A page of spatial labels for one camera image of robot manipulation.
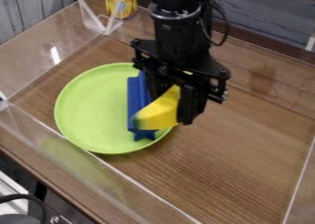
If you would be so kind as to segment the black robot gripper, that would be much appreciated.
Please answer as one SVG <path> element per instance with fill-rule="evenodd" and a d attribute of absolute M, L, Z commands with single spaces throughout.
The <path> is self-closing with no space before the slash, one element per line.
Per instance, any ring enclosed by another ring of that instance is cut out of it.
<path fill-rule="evenodd" d="M 187 61 L 166 61 L 157 54 L 153 40 L 133 39 L 133 67 L 145 74 L 150 100 L 157 100 L 172 86 L 180 88 L 177 122 L 188 125 L 204 112 L 207 100 L 225 100 L 229 70 L 211 57 L 196 55 Z"/>

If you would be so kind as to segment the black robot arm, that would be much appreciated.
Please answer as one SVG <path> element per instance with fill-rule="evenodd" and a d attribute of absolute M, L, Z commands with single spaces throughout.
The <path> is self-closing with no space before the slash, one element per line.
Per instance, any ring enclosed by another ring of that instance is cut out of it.
<path fill-rule="evenodd" d="M 150 0 L 154 38 L 134 39 L 133 68 L 144 74 L 150 103 L 130 117 L 137 129 L 191 124 L 209 100 L 227 98 L 231 73 L 213 59 L 212 14 L 224 12 L 215 0 Z"/>

